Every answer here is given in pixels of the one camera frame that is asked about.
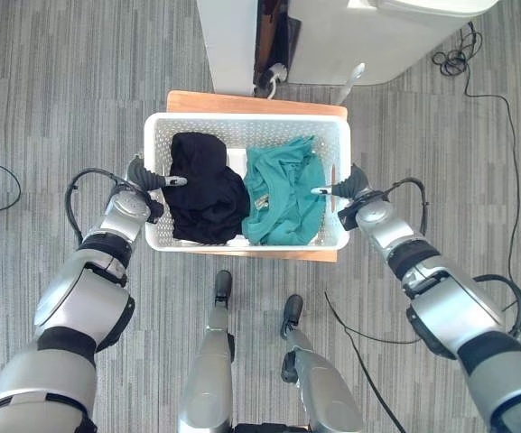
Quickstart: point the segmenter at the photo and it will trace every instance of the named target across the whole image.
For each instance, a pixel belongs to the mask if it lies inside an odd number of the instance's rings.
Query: gray carpet
[[[485,44],[470,89],[510,99],[521,170],[521,0],[475,23]],[[347,101],[353,159],[380,188],[408,175],[423,179],[436,247],[471,275],[506,274],[516,204],[507,115],[498,101],[463,97],[463,86],[464,78],[443,78],[427,57],[390,83],[355,88]],[[145,118],[164,110],[171,89],[212,90],[193,0],[0,1],[0,163],[24,188],[20,204],[0,214],[0,370],[30,340],[37,299],[76,245],[62,206],[70,177],[87,166],[121,171],[142,149]],[[328,103],[331,95],[327,87],[289,86],[276,98]],[[81,183],[75,202],[85,227],[99,215],[107,185]],[[13,194],[0,174],[0,204]],[[416,193],[403,189],[395,203],[417,224]],[[327,290],[341,316],[370,334],[413,335],[406,298],[356,232],[336,264],[156,253],[140,242],[129,269],[135,317],[119,345],[98,356],[99,431],[174,431],[222,268],[235,279],[236,422],[307,421],[298,391],[279,379],[281,307],[298,292],[302,329],[346,378],[366,431],[395,431],[324,302]],[[521,284],[521,226],[514,274]],[[499,303],[510,299],[500,285],[488,290]],[[408,431],[485,430],[454,362],[422,344],[358,345]]]

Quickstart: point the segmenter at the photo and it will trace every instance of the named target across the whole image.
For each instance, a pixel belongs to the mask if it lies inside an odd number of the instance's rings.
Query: clothing label
[[[260,196],[254,200],[254,206],[256,206],[256,210],[268,207],[268,194],[264,194],[263,196]]]

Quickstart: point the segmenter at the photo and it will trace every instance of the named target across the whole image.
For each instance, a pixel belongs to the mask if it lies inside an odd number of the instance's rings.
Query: laundry
[[[242,233],[250,199],[242,178],[226,165],[226,145],[214,135],[179,133],[172,138],[171,176],[188,184],[163,189],[173,218],[173,237],[225,244]]]
[[[251,205],[242,233],[251,244],[306,245],[318,233],[326,201],[311,189],[325,181],[313,143],[311,136],[247,149],[244,183]]]

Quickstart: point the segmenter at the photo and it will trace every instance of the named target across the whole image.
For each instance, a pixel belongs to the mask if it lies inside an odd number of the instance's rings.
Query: wooden table
[[[168,113],[262,113],[276,115],[336,115],[347,120],[344,106],[327,106],[305,102],[276,101],[256,97],[232,97],[210,93],[173,90],[168,93],[166,104]],[[212,254],[238,255],[242,257],[265,257],[275,259],[308,260],[314,262],[336,262],[336,251],[230,251]]]

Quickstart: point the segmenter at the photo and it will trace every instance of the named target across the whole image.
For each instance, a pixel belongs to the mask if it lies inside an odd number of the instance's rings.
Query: robot leg
[[[228,300],[232,276],[216,275],[215,302],[200,352],[193,361],[181,398],[178,431],[226,433],[232,429],[234,337],[228,333]]]
[[[283,380],[298,382],[311,431],[357,433],[363,429],[357,403],[338,370],[314,353],[308,337],[296,328],[301,311],[302,298],[299,295],[288,298],[281,330],[288,350],[283,362]]]

